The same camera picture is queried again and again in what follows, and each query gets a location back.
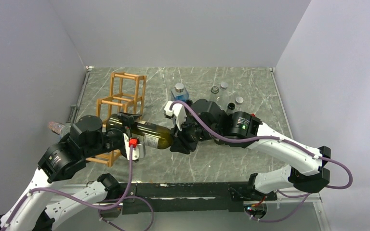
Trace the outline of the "dark green wine bottle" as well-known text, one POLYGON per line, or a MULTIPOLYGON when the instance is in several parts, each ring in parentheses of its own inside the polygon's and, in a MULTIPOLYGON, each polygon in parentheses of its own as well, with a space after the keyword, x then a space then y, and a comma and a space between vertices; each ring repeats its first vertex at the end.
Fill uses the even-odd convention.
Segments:
MULTIPOLYGON (((106 129, 116 128, 115 122, 118 121, 115 120, 115 114, 112 114, 106 121, 106 129)), ((141 119, 138 120, 138 123, 133 128, 132 137, 134 136, 142 136, 141 141, 144 145, 157 149, 167 149, 173 143, 169 128, 141 119)))

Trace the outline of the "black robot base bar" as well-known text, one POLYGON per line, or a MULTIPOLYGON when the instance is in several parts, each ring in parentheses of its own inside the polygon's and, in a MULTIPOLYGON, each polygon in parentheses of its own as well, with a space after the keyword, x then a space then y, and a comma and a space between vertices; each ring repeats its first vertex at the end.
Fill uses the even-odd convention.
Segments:
POLYGON ((277 200, 277 194, 256 192, 247 182, 133 183, 122 213, 217 211, 243 212, 249 203, 277 200))

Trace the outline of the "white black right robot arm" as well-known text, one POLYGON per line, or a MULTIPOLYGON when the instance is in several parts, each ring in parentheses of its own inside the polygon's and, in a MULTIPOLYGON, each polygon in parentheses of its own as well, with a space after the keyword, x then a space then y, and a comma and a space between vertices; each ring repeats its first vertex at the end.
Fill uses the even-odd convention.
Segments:
POLYGON ((174 123, 172 152, 189 154, 199 142, 217 140, 219 145, 257 150, 285 162, 277 170, 251 174, 246 191, 253 200, 290 187, 318 193, 330 183, 330 171, 325 168, 330 148, 298 143, 252 114, 227 113, 216 103, 200 99, 191 105, 168 101, 164 115, 174 123))

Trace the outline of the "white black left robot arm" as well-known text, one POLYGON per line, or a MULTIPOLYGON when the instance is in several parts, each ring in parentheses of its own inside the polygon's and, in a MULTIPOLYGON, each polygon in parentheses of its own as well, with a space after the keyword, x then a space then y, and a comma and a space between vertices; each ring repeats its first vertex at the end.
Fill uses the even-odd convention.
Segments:
POLYGON ((63 193, 63 200, 51 204, 55 194, 78 171, 86 159, 120 150, 133 161, 139 149, 138 140, 131 137, 138 114, 113 114, 119 125, 103 127, 102 120, 93 115, 82 117, 71 126, 70 132, 50 146, 38 162, 34 176, 14 206, 0 215, 0 231, 53 231, 63 222, 87 207, 98 210, 116 208, 129 194, 130 185, 121 188, 110 174, 74 195, 63 193))

